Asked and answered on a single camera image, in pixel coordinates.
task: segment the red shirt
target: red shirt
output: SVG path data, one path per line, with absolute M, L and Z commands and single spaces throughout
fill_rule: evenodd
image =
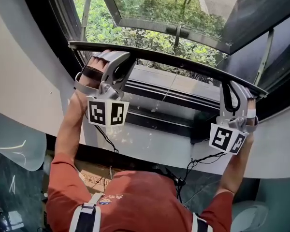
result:
M 69 231 L 77 206 L 90 200 L 91 195 L 78 176 L 71 159 L 56 154 L 50 173 L 47 221 L 54 232 Z M 201 218 L 214 232 L 228 232 L 232 223 L 230 192 L 217 195 Z M 98 201 L 101 208 L 101 232 L 118 230 L 133 232 L 191 232 L 192 213 L 176 198 L 171 179 L 142 171 L 122 171 L 114 175 Z

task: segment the green foliage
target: green foliage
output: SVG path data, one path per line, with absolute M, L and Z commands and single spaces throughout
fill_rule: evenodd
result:
M 174 0 L 115 0 L 120 6 L 120 12 L 125 13 L 126 17 L 138 17 L 150 18 L 155 21 L 170 21 L 171 17 L 177 19 L 177 16 L 181 16 L 181 6 L 180 2 L 183 0 L 178 0 L 175 10 L 171 10 L 171 5 L 174 4 Z M 75 6 L 79 18 L 83 16 L 85 0 L 75 1 Z M 200 10 L 200 5 L 198 0 L 192 0 L 191 3 L 186 5 L 185 13 L 181 18 L 185 19 L 188 16 L 192 16 L 193 8 L 197 8 L 197 12 L 202 14 Z M 205 22 L 202 23 L 212 23 L 212 15 L 206 15 L 207 18 Z M 216 31 L 217 27 L 215 25 L 207 27 L 209 31 Z M 173 45 L 175 37 L 168 34 L 163 34 L 159 32 L 143 30 L 143 29 L 131 29 L 131 28 L 121 28 L 117 27 L 109 13 L 104 0 L 91 0 L 90 10 L 88 15 L 88 24 L 86 28 L 86 38 L 88 42 L 105 43 L 105 44 L 118 44 L 134 46 L 138 48 L 151 49 L 154 51 L 159 51 L 163 53 L 168 53 L 172 55 L 178 55 L 182 58 L 188 58 L 196 62 L 208 64 L 210 66 L 216 66 L 217 59 L 221 58 L 219 51 L 199 43 L 194 43 L 186 39 L 179 40 L 179 46 L 174 51 Z M 164 66 L 156 63 L 151 63 L 151 67 L 166 70 L 169 72 L 176 72 L 178 74 L 189 76 L 195 78 L 195 73 L 180 70 L 170 66 Z

